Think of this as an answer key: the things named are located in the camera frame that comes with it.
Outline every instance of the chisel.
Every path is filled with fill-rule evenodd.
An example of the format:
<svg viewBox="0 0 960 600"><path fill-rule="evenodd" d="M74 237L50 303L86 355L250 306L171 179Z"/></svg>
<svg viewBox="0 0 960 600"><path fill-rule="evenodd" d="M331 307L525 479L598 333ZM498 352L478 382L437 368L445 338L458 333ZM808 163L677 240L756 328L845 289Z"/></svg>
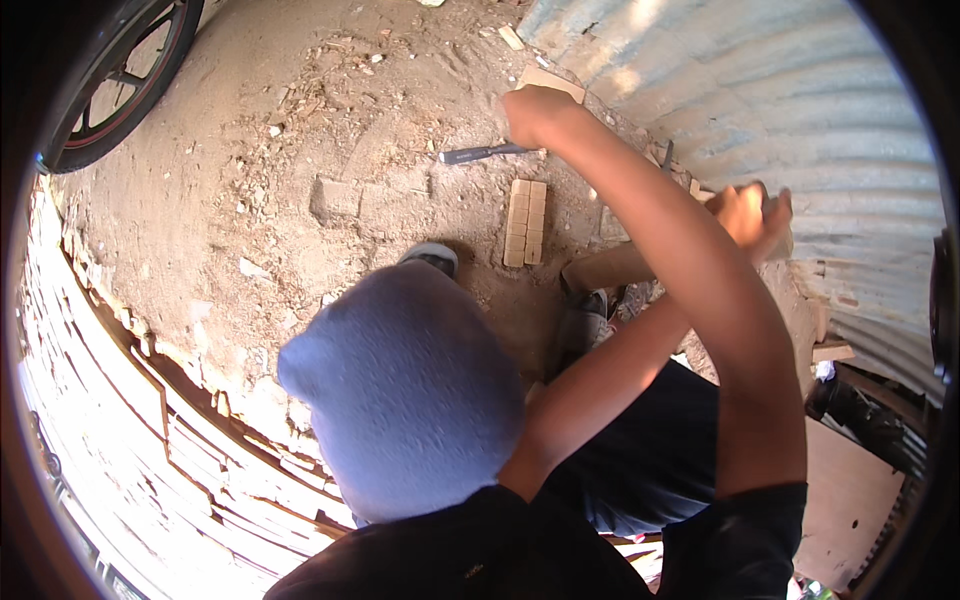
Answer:
<svg viewBox="0 0 960 600"><path fill-rule="evenodd" d="M483 146L481 148L450 150L448 152L441 152L439 156L440 162L443 164L460 164L462 162L470 162L471 160L486 158L487 156L521 155L525 152L530 151L522 146L517 146L517 144L500 144L499 146Z"/></svg>

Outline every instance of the hand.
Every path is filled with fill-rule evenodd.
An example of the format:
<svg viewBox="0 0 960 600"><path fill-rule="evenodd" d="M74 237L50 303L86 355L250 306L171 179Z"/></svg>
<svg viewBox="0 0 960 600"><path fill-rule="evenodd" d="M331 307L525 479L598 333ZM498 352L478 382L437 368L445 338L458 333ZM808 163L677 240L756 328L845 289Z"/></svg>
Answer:
<svg viewBox="0 0 960 600"><path fill-rule="evenodd" d="M547 146L551 130L562 126L565 112L584 110L565 91L530 84L504 94L503 107L510 122L510 141L530 149Z"/></svg>
<svg viewBox="0 0 960 600"><path fill-rule="evenodd" d="M790 190L783 188L772 199L773 209L763 217L763 199L767 190L755 181L739 190L727 186L707 201L706 207L727 230L736 245L752 263L759 264L773 251L793 218Z"/></svg>

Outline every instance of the tire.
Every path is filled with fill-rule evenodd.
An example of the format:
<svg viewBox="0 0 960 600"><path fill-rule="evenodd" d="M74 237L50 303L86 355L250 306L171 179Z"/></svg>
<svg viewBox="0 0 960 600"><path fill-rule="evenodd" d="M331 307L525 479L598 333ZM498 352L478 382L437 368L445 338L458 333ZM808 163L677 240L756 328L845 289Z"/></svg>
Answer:
<svg viewBox="0 0 960 600"><path fill-rule="evenodd" d="M128 102L93 129L98 130L88 140L74 141L72 133L77 120L84 113L84 108L90 102L94 92L102 84L111 68L118 61L123 60L130 53L138 36L144 32L168 7L174 5L173 0L139 0L128 4L125 12L136 18L133 26L124 28L128 15L118 13L115 16L116 35L109 39L99 49L90 63L89 76L78 85L78 91L70 103L68 110L60 121L53 140L46 152L37 158L41 171L45 173L71 173L96 162L111 150L120 145L136 126L147 116L147 113L156 105L163 93L176 77L183 60L186 58L190 46L193 44L204 10L204 0L183 0L183 15L177 27L170 27L167 40L175 37L165 58L161 58L154 70L147 76L145 91L135 93Z"/></svg>

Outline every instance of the person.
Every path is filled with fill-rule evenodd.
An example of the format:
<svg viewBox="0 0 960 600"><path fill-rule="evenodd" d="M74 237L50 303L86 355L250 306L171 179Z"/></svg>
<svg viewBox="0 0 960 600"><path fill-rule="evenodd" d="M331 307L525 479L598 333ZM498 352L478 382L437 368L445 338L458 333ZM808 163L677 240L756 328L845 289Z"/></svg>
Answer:
<svg viewBox="0 0 960 600"><path fill-rule="evenodd" d="M610 206L666 294L524 406L456 255L420 245L322 310L281 351L360 528L270 600L652 597L597 535L662 531L658 597L783 597L806 500L790 336L752 263L791 217L760 185L704 210L565 92L503 99ZM596 322L596 298L569 307ZM714 387L669 360L693 327Z"/></svg>

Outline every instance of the row of wooden blocks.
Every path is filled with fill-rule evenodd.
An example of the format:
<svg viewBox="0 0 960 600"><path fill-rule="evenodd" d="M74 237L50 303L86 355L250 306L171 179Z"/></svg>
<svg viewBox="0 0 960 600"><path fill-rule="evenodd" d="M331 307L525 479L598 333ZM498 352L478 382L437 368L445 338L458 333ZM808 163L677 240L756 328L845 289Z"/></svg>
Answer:
<svg viewBox="0 0 960 600"><path fill-rule="evenodd" d="M543 216L546 183L514 180L507 213L507 244L503 264L508 267L539 265L543 254Z"/></svg>

